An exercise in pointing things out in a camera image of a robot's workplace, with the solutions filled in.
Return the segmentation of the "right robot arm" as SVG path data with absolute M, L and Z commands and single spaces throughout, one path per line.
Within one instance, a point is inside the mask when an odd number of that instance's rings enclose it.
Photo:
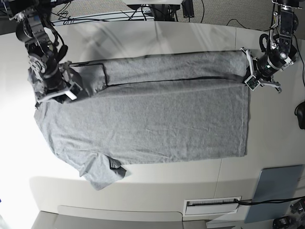
M 29 57 L 29 82 L 36 102 L 59 103 L 76 100 L 83 90 L 78 73 L 70 72 L 71 62 L 61 63 L 68 46 L 50 21 L 51 8 L 63 0 L 10 0 L 10 20 L 17 21 L 16 36 Z

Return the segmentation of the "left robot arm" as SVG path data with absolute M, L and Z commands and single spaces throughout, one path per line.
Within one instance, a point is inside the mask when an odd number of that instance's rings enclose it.
M 244 84 L 254 91 L 257 87 L 271 86 L 282 91 L 274 74 L 293 65 L 299 57 L 298 48 L 293 45 L 293 36 L 299 20 L 295 14 L 300 9 L 301 0 L 274 0 L 273 16 L 268 34 L 262 34 L 259 45 L 263 56 L 255 58 L 249 49 L 241 48 L 249 65 Z

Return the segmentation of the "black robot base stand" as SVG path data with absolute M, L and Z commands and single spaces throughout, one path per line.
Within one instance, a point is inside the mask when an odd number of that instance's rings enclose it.
M 177 11 L 182 6 L 182 0 L 123 0 L 131 9 L 140 9 L 143 16 L 146 18 L 144 9 L 148 9 L 155 21 L 175 21 Z

